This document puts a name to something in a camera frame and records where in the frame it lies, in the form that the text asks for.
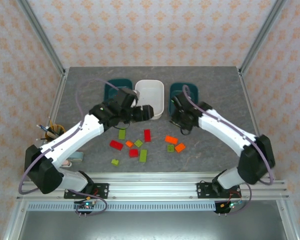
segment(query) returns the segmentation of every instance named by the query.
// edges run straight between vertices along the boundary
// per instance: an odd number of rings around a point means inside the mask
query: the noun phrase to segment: lime green block
[[[140,141],[139,139],[137,141],[135,141],[135,143],[134,143],[134,145],[136,145],[138,148],[140,148],[142,144],[143,144],[143,142]]]
[[[119,165],[119,160],[117,160],[117,159],[112,159],[111,163],[112,163],[112,165],[118,167],[118,165]]]
[[[126,138],[126,130],[125,129],[119,129],[119,137],[120,140],[125,140]]]
[[[146,149],[141,149],[140,150],[139,162],[145,163],[146,161],[147,161],[147,150]]]
[[[168,145],[168,153],[173,153],[175,151],[174,145]]]

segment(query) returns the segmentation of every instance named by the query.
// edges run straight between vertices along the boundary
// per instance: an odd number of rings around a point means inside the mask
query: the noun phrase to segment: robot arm
[[[226,143],[240,157],[238,167],[223,171],[212,181],[215,192],[220,193],[243,183],[255,184],[267,173],[262,157],[250,141],[262,151],[270,168],[275,166],[271,142],[265,135],[257,137],[240,129],[205,102],[198,105],[205,111],[202,113],[189,103],[183,93],[174,96],[172,102],[176,109],[171,123],[189,132],[193,127],[206,130]]]
[[[134,106],[137,101],[138,97],[134,91],[121,88],[113,100],[95,105],[84,117],[83,123],[78,123],[41,148],[30,146],[25,152],[25,170],[39,155],[47,153],[29,171],[28,177],[43,194],[51,193],[56,188],[90,194],[93,181],[84,172],[72,172],[60,166],[82,145],[119,122],[141,122],[151,119],[154,116],[153,108],[150,105]]]

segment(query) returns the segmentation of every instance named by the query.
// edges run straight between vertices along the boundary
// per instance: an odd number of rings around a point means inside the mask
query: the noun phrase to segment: patterned wall
[[[300,0],[288,0],[244,80],[261,132],[273,144],[275,174],[288,179],[300,224]]]
[[[29,0],[65,68],[240,66],[275,0]]]
[[[40,138],[60,77],[16,0],[0,0],[0,240],[25,150]]]

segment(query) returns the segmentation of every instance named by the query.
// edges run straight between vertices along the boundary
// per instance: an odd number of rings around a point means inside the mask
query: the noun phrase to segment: teal bin
[[[199,91],[196,85],[192,84],[192,83],[187,83],[187,82],[175,82],[174,84],[171,85],[170,87],[170,95],[169,95],[169,115],[172,116],[172,114],[174,113],[176,107],[174,105],[174,103],[171,101],[171,99],[180,94],[182,92],[182,86],[183,85],[187,85],[189,87],[190,90],[190,97],[191,100],[197,104],[198,103],[198,95],[199,95]]]
[[[127,88],[133,89],[132,81],[126,78],[118,78],[118,79],[111,79],[108,81],[109,83],[113,84],[119,89]],[[104,85],[104,96],[103,101],[108,101],[109,99],[113,99],[117,95],[118,91],[115,90],[113,87],[109,86],[108,84]]]

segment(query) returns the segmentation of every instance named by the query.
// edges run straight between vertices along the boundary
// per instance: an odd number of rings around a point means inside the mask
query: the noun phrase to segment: small square block
[[[112,165],[118,167],[118,165],[119,165],[119,160],[117,160],[117,159],[112,159],[111,163],[112,163]]]
[[[170,143],[170,144],[177,144],[178,143],[178,138],[175,138],[173,136],[165,136],[165,141],[167,143]]]
[[[168,145],[168,153],[173,153],[175,151],[174,145]]]
[[[118,136],[118,138],[120,140],[125,140],[125,138],[126,138],[126,130],[125,129],[119,129],[119,136]]]
[[[112,140],[110,142],[110,147],[114,148],[114,149],[118,149],[119,151],[121,151],[121,149],[124,147],[124,145],[118,141]]]
[[[125,145],[127,145],[129,148],[131,148],[134,145],[134,143],[132,141],[126,141]]]
[[[139,139],[137,141],[135,141],[135,143],[134,143],[134,145],[136,145],[138,148],[140,148],[142,144],[143,144],[143,142],[140,141]]]
[[[145,129],[144,131],[144,142],[151,142],[151,133],[150,133],[150,129]]]
[[[183,151],[186,148],[186,146],[183,143],[180,143],[178,146],[176,146],[174,149],[180,153],[181,151]]]
[[[137,158],[139,155],[138,149],[130,149],[129,156],[130,158]]]
[[[147,152],[148,151],[146,149],[141,149],[140,150],[139,162],[145,163],[147,161]]]

